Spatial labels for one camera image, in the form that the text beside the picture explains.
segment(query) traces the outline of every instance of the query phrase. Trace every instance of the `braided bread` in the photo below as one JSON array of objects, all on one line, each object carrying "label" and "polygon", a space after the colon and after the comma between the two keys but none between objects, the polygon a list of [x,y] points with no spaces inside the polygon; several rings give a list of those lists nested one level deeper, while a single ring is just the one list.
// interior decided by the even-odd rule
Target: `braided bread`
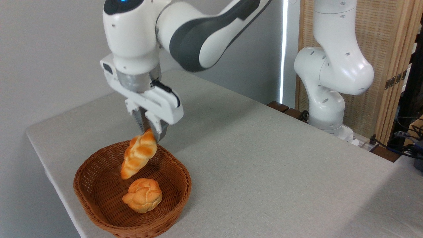
[{"label": "braided bread", "polygon": [[121,177],[129,179],[138,173],[157,151],[157,142],[153,131],[148,129],[143,135],[134,137],[125,150],[122,163]]},{"label": "braided bread", "polygon": [[153,210],[162,201],[162,191],[159,183],[153,179],[140,178],[135,180],[122,197],[122,201],[138,213]]}]

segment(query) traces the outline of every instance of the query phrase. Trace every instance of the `wooden block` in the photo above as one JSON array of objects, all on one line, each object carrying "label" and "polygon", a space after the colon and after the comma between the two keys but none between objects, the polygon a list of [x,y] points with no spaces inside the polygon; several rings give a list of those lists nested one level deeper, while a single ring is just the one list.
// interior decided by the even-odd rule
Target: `wooden block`
[{"label": "wooden block", "polygon": [[276,110],[278,110],[278,111],[280,111],[280,112],[285,112],[286,110],[288,110],[288,109],[289,109],[289,107],[288,107],[288,106],[286,106],[286,105],[284,105],[284,104],[281,104],[281,103],[278,103],[278,102],[276,102],[276,101],[273,101],[273,102],[271,102],[271,103],[267,104],[267,106],[269,106],[269,107],[271,107],[271,108],[273,108],[273,109],[276,109]]},{"label": "wooden block", "polygon": [[291,116],[291,117],[294,117],[296,119],[300,119],[300,116],[301,116],[301,112],[300,111],[297,111],[297,110],[295,110],[293,108],[290,108],[290,109],[286,110],[284,113],[286,115]]},{"label": "wooden block", "polygon": [[386,160],[391,161],[392,163],[394,163],[401,155],[394,153],[390,150],[387,150],[385,148],[383,148],[382,146],[376,146],[373,151],[373,154],[378,155]]}]

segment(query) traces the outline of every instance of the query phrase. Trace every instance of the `white wall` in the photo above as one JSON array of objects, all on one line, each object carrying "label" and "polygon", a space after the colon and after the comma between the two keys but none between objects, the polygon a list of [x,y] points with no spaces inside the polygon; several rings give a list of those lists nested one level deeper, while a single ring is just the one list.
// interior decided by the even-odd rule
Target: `white wall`
[{"label": "white wall", "polygon": [[[217,13],[229,0],[190,2]],[[99,66],[109,53],[103,4],[0,0],[0,237],[78,237],[25,129],[112,92]],[[277,100],[280,9],[274,0],[198,75],[260,102]]]}]

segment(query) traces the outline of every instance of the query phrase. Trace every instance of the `cable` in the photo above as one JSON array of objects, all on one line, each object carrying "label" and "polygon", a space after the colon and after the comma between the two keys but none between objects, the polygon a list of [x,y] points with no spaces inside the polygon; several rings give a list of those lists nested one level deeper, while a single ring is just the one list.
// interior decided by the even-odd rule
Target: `cable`
[{"label": "cable", "polygon": [[412,129],[410,129],[409,127],[405,127],[404,125],[402,125],[400,123],[399,119],[414,119],[414,120],[421,120],[421,121],[423,121],[422,118],[412,117],[412,116],[398,116],[397,117],[397,123],[398,123],[398,125],[400,125],[401,127],[403,127],[406,130],[410,130],[410,131],[416,132],[417,135],[420,137],[420,139],[423,139],[423,133],[422,133],[422,129],[423,129],[422,127],[423,126],[422,127],[419,127],[419,131],[417,131],[417,129],[416,129],[417,127],[414,126],[414,125],[412,125]]},{"label": "cable", "polygon": [[392,151],[392,152],[394,152],[394,153],[396,153],[396,154],[399,154],[399,155],[405,155],[405,156],[408,156],[408,157],[412,157],[412,158],[415,158],[415,159],[419,159],[419,158],[417,158],[417,157],[416,157],[416,156],[414,156],[414,155],[410,156],[409,154],[406,154],[406,153],[403,153],[403,152],[401,152],[401,151],[398,151],[398,150],[395,150],[395,149],[389,148],[388,146],[384,145],[382,142],[378,141],[378,140],[376,139],[376,137],[375,137],[375,136],[371,136],[371,139],[373,139],[374,141],[376,141],[376,142],[377,142],[379,145],[381,145],[382,147],[384,147],[384,148],[386,148],[387,150]]},{"label": "cable", "polygon": [[308,111],[307,110],[302,111],[302,113],[300,114],[298,119],[307,121],[308,120]]},{"label": "cable", "polygon": [[180,101],[179,97],[176,95],[176,93],[174,91],[172,91],[172,89],[170,87],[164,85],[163,83],[161,83],[158,80],[151,81],[151,84],[165,90],[168,93],[172,93],[176,97],[176,101],[178,103],[177,108],[181,105],[181,101]]},{"label": "cable", "polygon": [[404,132],[404,131],[397,131],[393,135],[394,135],[394,137],[387,142],[388,145],[389,145],[389,142],[391,142],[393,139],[395,139],[397,137],[409,139],[409,140],[413,141],[413,143],[417,143],[418,141],[420,141],[419,138],[412,136],[412,135],[410,135],[410,133]]}]

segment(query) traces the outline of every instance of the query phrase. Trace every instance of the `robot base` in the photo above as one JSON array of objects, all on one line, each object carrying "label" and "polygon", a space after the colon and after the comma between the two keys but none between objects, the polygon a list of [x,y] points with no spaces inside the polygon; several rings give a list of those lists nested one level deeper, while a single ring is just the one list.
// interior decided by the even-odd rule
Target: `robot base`
[{"label": "robot base", "polygon": [[351,128],[342,125],[339,128],[333,129],[333,130],[322,130],[324,132],[327,132],[331,135],[334,135],[338,137],[339,139],[345,140],[355,146],[358,146],[359,141],[354,137],[354,132],[351,130]]}]

